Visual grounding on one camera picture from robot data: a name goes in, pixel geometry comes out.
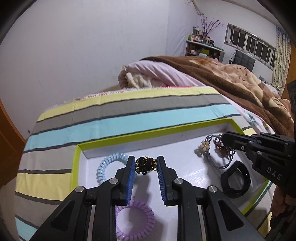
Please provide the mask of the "person's right hand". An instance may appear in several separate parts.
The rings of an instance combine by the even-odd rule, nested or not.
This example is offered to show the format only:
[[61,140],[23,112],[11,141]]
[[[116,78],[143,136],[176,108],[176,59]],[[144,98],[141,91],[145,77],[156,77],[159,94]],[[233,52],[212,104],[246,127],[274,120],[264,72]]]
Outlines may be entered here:
[[290,197],[289,195],[284,193],[281,188],[275,188],[270,208],[272,213],[270,220],[271,228],[275,228],[277,226],[278,221],[276,220],[276,217],[285,211],[287,205],[295,205],[295,203],[295,198]]

